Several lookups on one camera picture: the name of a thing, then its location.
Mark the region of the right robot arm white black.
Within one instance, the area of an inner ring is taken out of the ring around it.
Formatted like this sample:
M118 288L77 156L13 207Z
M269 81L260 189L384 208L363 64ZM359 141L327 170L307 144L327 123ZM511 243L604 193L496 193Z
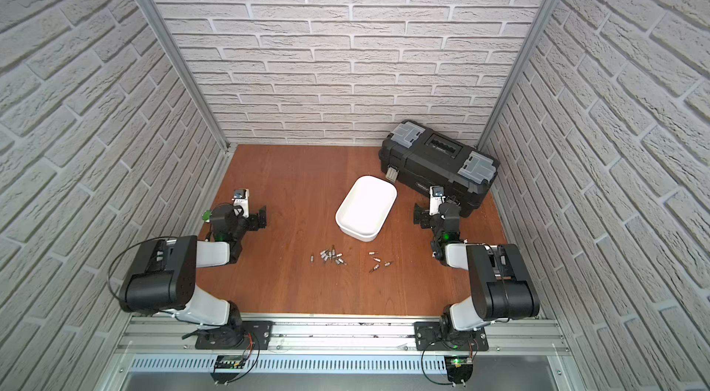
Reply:
M460 237L460 206L443 202L433 213L414 206L414 224L433 233L433 257L468 273L469 298L445 307L436 335L442 341L473 334L499 320L539 314L540 300L520 249L513 244L469 243Z

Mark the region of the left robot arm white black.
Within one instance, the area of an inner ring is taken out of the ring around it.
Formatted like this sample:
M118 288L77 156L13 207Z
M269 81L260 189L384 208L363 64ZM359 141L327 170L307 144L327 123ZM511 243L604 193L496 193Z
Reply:
M197 350L251 350L257 339L244 327L237 305L201 289L196 276L200 268L236 263L245 235L267 226L267 209L249 213L240 202L222 204L208 212L207 223L213 241L190 235L140 243L118 291L119 305L127 313L166 313L192 324L195 329L183 338L193 337Z

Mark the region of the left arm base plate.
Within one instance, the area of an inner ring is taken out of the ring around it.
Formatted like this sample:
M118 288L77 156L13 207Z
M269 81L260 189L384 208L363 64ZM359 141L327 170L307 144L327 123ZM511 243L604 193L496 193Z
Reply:
M195 332L196 350L267 350L273 321L248 320L239 326L228 324Z

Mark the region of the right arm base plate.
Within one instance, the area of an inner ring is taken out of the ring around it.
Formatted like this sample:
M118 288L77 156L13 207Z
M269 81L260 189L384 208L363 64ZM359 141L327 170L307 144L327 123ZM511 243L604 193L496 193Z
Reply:
M488 351L484 328L471 331L443 329L439 322L415 322L414 340L417 350Z

